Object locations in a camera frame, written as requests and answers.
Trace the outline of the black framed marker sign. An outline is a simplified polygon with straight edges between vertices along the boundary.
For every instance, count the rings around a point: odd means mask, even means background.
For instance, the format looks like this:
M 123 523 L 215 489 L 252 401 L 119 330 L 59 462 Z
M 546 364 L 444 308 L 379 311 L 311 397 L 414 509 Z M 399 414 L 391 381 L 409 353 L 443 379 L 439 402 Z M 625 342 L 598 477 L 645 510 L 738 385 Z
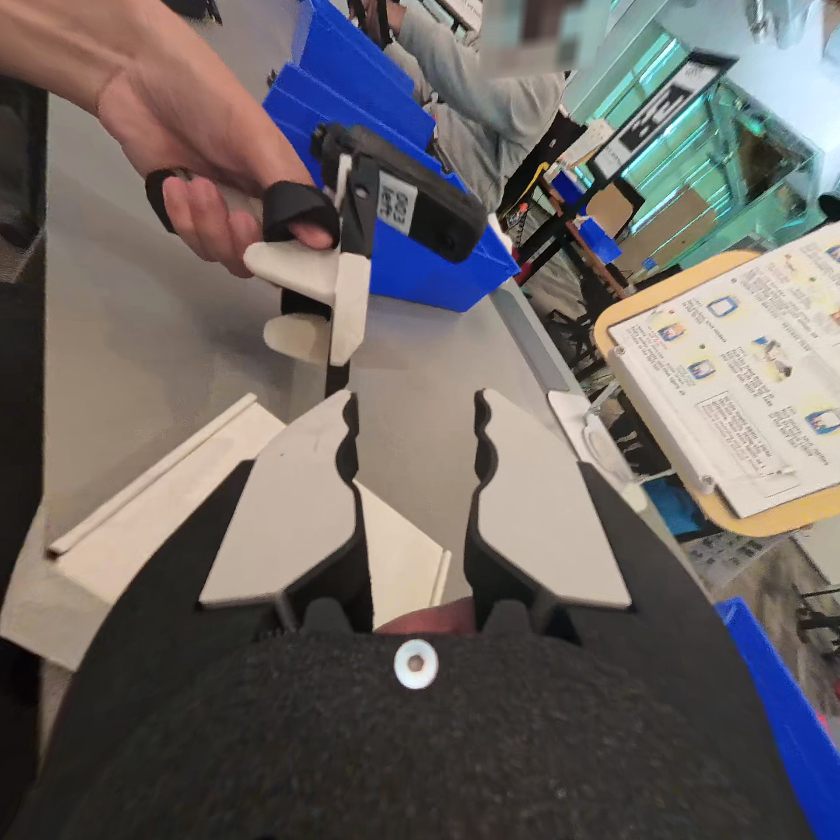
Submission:
M 656 91 L 614 132 L 587 164 L 594 186 L 614 181 L 667 128 L 739 62 L 693 50 Z

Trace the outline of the printed instruction sheet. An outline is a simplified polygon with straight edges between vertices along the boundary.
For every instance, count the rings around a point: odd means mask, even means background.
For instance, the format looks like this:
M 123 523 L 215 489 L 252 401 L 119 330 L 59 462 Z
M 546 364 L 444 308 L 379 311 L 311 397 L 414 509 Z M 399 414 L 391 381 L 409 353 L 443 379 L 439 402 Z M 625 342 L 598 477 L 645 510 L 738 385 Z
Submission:
M 686 488 L 727 525 L 783 506 L 797 529 L 839 481 L 838 223 L 708 279 L 621 301 L 596 340 Z

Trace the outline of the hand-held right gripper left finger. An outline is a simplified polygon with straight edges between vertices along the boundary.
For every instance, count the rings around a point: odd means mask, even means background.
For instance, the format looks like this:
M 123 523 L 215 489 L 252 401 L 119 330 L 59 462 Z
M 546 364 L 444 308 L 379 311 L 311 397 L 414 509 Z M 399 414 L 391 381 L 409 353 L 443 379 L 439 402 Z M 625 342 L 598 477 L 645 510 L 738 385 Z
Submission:
M 331 395 L 255 458 L 199 595 L 204 607 L 268 603 L 288 631 L 336 602 L 354 632 L 373 629 L 356 438 L 358 401 Z

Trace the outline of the white cardboard box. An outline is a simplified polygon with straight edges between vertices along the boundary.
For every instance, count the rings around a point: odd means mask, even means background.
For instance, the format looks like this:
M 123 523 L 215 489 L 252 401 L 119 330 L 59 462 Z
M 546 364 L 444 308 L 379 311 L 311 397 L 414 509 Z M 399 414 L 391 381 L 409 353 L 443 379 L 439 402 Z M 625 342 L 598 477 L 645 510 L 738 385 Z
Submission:
M 241 461 L 256 457 L 284 427 L 248 394 L 47 548 L 39 513 L 7 587 L 2 638 L 77 670 L 112 605 L 151 556 Z M 441 605 L 452 553 L 358 488 L 374 627 Z

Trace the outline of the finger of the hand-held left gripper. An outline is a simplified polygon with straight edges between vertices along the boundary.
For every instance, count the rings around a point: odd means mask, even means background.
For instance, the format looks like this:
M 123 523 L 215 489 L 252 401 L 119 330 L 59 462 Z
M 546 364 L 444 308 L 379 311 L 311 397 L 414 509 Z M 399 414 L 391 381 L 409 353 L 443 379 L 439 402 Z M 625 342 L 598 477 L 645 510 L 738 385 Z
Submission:
M 326 397 L 347 387 L 350 362 L 364 341 L 371 285 L 371 260 L 342 253 L 332 306 Z

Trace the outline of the person's left forearm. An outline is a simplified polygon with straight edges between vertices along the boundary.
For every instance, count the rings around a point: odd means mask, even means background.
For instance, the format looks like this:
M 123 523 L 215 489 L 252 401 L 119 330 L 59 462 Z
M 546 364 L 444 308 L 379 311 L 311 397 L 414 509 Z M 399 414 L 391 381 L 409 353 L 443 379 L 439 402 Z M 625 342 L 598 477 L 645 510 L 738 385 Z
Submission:
M 2 76 L 95 114 L 102 90 L 182 24 L 157 1 L 2 1 Z

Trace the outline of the small blue bin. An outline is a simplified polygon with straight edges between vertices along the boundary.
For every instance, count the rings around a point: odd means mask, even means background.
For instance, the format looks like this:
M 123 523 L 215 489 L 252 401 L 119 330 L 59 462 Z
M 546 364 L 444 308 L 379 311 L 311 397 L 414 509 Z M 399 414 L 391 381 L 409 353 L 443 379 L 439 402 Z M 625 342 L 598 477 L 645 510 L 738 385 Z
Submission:
M 618 246 L 601 225 L 592 217 L 578 216 L 573 225 L 583 244 L 604 264 L 612 264 L 622 254 Z

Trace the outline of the blue storage bin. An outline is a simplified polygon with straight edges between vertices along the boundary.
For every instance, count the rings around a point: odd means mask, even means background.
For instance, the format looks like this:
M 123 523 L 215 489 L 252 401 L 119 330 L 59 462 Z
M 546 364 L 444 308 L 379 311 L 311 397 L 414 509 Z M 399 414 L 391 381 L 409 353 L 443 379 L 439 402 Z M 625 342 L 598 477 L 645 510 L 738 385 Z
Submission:
M 421 151 L 435 120 L 413 97 L 414 81 L 331 2 L 301 1 L 291 41 L 295 65 Z
M 395 130 L 391 105 L 402 108 L 409 129 L 414 133 L 420 130 L 421 139 L 425 138 L 424 125 L 431 118 L 400 91 L 385 96 L 383 122 L 365 106 L 288 62 L 263 105 L 300 155 L 317 187 L 323 187 L 323 180 L 320 163 L 311 153 L 311 136 L 320 123 L 363 125 L 435 174 L 444 173 L 435 158 L 415 146 L 413 137 L 406 138 Z M 375 228 L 371 293 L 377 296 L 467 312 L 517 272 L 516 262 L 490 225 L 467 260 L 457 265 L 410 241 L 384 222 L 378 222 Z
M 839 838 L 839 752 L 745 601 L 715 605 L 750 672 L 775 745 L 815 838 Z

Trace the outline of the person's left hand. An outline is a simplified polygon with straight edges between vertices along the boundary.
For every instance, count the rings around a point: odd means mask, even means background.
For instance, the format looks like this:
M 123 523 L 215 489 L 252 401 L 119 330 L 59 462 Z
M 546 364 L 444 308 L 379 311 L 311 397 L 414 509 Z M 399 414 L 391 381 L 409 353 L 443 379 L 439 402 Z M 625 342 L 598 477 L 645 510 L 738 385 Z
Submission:
M 115 13 L 120 70 L 97 99 L 103 128 L 134 169 L 189 171 L 161 184 L 174 232 L 202 260 L 250 278 L 244 255 L 261 240 L 221 187 L 252 197 L 278 182 L 312 186 L 287 138 L 214 49 L 161 2 L 105 2 Z

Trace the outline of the clear plastic holder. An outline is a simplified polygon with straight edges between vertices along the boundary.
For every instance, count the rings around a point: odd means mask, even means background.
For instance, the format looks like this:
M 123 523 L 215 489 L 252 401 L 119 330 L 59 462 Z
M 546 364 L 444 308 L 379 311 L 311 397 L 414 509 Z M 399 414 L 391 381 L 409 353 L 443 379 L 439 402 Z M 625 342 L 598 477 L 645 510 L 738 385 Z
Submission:
M 551 390 L 547 399 L 578 459 L 595 467 L 625 502 L 642 514 L 648 507 L 648 498 L 639 479 L 586 397 Z

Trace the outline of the brown cardboard box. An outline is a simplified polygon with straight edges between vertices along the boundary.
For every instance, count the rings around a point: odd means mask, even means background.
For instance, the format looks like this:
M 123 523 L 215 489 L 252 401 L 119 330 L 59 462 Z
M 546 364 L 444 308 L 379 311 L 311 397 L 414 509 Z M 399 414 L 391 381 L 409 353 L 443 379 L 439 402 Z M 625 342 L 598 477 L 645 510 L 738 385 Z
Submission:
M 621 243 L 622 254 L 613 264 L 626 275 L 667 267 L 707 237 L 717 223 L 717 211 L 694 188 L 684 188 Z

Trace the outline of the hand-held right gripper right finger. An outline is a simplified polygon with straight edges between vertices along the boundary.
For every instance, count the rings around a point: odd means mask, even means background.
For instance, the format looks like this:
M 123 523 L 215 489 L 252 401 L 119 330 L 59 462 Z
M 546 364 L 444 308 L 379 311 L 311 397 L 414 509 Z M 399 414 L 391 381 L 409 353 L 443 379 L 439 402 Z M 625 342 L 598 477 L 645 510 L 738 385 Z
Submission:
M 475 393 L 478 479 L 465 577 L 481 631 L 513 603 L 535 631 L 567 605 L 625 611 L 632 598 L 585 482 L 560 437 L 490 388 Z

